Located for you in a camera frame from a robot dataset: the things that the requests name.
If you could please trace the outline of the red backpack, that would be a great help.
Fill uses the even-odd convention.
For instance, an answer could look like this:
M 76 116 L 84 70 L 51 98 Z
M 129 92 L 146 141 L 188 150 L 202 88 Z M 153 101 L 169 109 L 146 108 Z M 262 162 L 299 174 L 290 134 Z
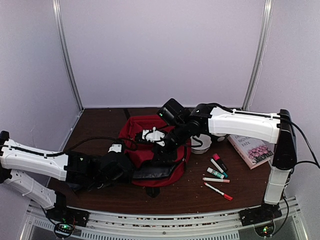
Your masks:
M 160 188 L 177 182 L 186 172 L 191 156 L 191 140 L 186 140 L 173 152 L 164 153 L 158 143 L 142 139 L 144 130 L 153 129 L 167 134 L 173 127 L 157 115 L 131 116 L 119 132 L 119 137 L 136 143 L 128 142 L 127 145 L 134 151 L 125 151 L 135 167 L 131 183 L 144 187 L 146 194 L 155 198 L 160 194 Z

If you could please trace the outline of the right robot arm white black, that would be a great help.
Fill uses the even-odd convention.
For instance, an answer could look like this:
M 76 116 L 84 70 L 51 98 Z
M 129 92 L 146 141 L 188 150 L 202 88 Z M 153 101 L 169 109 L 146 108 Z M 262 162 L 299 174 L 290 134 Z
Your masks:
M 165 134 L 155 128 L 145 139 L 161 146 L 169 153 L 183 145 L 190 137 L 204 135 L 239 135 L 274 144 L 271 172 L 263 205 L 256 210 L 259 220 L 268 220 L 275 212 L 287 179 L 297 164 L 296 135 L 290 113 L 256 113 L 224 107 L 218 103 L 201 103 L 193 110 L 183 107 L 175 99 L 168 100 L 157 115 L 172 130 Z

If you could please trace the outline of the white scalloped bowl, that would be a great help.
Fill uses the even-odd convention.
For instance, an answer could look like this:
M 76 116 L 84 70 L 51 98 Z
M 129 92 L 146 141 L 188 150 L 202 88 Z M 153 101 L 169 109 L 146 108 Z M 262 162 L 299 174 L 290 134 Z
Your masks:
M 191 137 L 191 152 L 193 154 L 204 154 L 211 147 L 212 140 L 208 135 L 200 134 Z

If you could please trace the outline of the dark blue dotted bowl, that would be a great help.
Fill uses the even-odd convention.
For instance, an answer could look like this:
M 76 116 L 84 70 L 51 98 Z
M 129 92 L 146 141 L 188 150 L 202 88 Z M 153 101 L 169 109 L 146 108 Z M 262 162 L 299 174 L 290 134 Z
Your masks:
M 213 143 L 216 143 L 216 142 L 222 142 L 222 141 L 224 141 L 227 137 L 228 137 L 228 135 L 227 134 L 211 134 L 211 141 L 213 142 Z

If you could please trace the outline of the grey pencil pouch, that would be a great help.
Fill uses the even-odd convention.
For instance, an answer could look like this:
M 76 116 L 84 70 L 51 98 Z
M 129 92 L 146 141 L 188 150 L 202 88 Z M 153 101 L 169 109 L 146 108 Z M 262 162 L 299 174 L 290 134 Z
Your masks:
M 74 193 L 86 190 L 86 188 L 81 184 L 69 183 L 69 182 L 67 182 L 66 184 Z

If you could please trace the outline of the white green glue stick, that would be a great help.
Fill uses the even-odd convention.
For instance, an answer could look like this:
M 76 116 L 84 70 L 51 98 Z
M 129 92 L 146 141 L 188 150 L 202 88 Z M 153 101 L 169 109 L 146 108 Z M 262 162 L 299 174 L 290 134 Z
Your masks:
M 223 179 L 225 177 L 222 173 L 212 169 L 211 167 L 208 167 L 206 171 L 208 173 L 212 174 L 213 176 L 218 177 L 220 179 Z

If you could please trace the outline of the white pen pink cap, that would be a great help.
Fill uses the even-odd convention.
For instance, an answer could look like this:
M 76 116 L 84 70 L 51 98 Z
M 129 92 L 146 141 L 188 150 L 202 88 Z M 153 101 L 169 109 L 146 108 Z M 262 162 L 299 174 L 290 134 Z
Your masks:
M 205 182 L 230 183 L 229 179 L 220 179 L 220 178 L 212 178 L 212 177 L 203 177 L 202 180 Z

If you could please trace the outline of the paperback book with pink flowers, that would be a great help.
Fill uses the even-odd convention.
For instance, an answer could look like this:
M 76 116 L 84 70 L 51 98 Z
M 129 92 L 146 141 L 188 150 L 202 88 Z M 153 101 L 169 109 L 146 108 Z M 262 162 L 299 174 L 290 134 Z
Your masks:
M 227 139 L 250 170 L 268 162 L 274 155 L 273 151 L 260 139 L 233 134 Z

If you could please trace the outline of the white pen red cap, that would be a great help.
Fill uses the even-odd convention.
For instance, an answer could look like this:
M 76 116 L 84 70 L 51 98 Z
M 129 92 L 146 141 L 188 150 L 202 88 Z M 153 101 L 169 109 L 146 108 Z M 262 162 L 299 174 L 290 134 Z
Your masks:
M 207 182 L 204 182 L 204 185 L 208 188 L 210 188 L 211 190 L 215 191 L 216 193 L 222 195 L 225 199 L 227 199 L 228 201 L 232 201 L 233 200 L 233 197 L 232 196 L 229 196 L 228 194 L 220 191 L 219 189 L 213 187 L 212 185 L 210 185 L 209 183 Z

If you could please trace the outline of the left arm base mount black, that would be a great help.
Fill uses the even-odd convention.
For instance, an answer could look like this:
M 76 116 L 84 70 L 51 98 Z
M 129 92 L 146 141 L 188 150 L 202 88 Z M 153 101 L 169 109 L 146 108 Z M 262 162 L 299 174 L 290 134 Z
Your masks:
M 67 206 L 66 196 L 55 191 L 55 202 L 53 208 L 46 210 L 46 215 L 51 219 L 79 227 L 86 227 L 90 213 Z

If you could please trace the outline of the aluminium front rail frame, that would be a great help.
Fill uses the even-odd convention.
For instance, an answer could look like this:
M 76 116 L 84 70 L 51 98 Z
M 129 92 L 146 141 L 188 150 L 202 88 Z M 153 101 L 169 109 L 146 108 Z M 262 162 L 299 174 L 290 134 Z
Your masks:
M 280 229 L 287 206 L 279 204 L 282 216 L 271 220 L 276 235 L 260 237 L 258 227 L 269 222 L 244 226 L 239 212 L 244 208 L 192 214 L 124 214 L 88 210 L 87 225 L 76 226 L 66 240 L 311 240 L 302 211 L 295 197 L 287 199 L 289 213 Z M 31 201 L 26 210 L 18 240 L 59 240 L 54 225 L 39 205 Z

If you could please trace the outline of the right aluminium corner post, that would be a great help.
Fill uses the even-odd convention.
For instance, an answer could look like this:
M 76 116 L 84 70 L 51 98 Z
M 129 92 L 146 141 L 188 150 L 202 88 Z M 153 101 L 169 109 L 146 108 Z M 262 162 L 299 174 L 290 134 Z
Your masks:
M 242 104 L 242 109 L 245 111 L 248 111 L 250 109 L 258 86 L 258 81 L 262 69 L 262 60 L 267 47 L 270 32 L 273 5 L 273 0 L 264 1 L 263 15 L 261 20 L 260 34 L 257 43 L 255 59 L 253 62 L 245 98 Z

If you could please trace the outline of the aluminium corner post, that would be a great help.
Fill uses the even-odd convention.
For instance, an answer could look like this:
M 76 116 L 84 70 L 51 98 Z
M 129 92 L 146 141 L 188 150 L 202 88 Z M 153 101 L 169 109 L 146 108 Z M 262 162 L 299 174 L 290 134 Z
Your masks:
M 59 41 L 60 41 L 60 46 L 62 50 L 62 57 L 68 77 L 68 81 L 71 87 L 71 92 L 74 96 L 77 108 L 79 111 L 83 111 L 84 107 L 81 101 L 80 93 L 76 84 L 72 64 L 71 64 L 71 59 L 70 59 L 70 54 L 68 51 L 68 45 L 67 45 L 67 39 L 66 39 L 66 34 L 64 30 L 64 24 L 63 24 L 63 17 L 62 17 L 62 11 L 61 11 L 61 3 L 59 0 L 53 0 L 52 1 L 52 7 L 53 7 L 53 14 L 56 22 L 56 27 L 59 35 Z
M 264 1 L 263 15 L 261 20 L 260 34 L 257 43 L 255 59 L 253 62 L 245 98 L 242 104 L 242 109 L 245 111 L 248 111 L 250 109 L 258 86 L 258 81 L 262 69 L 262 60 L 267 47 L 270 32 L 273 5 L 273 0 Z

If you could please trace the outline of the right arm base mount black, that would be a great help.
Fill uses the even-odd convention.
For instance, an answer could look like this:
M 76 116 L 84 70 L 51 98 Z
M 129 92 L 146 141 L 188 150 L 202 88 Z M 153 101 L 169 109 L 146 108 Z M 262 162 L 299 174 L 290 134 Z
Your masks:
M 272 221 L 282 216 L 279 204 L 271 205 L 266 203 L 257 207 L 246 208 L 239 211 L 238 214 L 243 227 Z

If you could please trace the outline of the left aluminium corner post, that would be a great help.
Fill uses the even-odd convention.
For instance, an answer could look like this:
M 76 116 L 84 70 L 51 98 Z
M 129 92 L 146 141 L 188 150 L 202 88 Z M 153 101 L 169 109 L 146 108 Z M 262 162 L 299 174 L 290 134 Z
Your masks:
M 56 22 L 56 27 L 59 35 L 59 41 L 60 41 L 60 46 L 62 50 L 62 57 L 68 77 L 68 81 L 71 87 L 71 92 L 74 96 L 77 108 L 79 111 L 83 111 L 84 107 L 81 101 L 80 93 L 76 84 L 72 64 L 71 64 L 71 59 L 70 59 L 70 54 L 68 51 L 68 45 L 67 45 L 67 39 L 66 39 L 66 34 L 64 30 L 64 24 L 63 24 L 63 17 L 62 17 L 62 11 L 61 11 L 61 3 L 59 0 L 53 0 L 52 1 L 52 7 L 53 7 L 53 14 Z

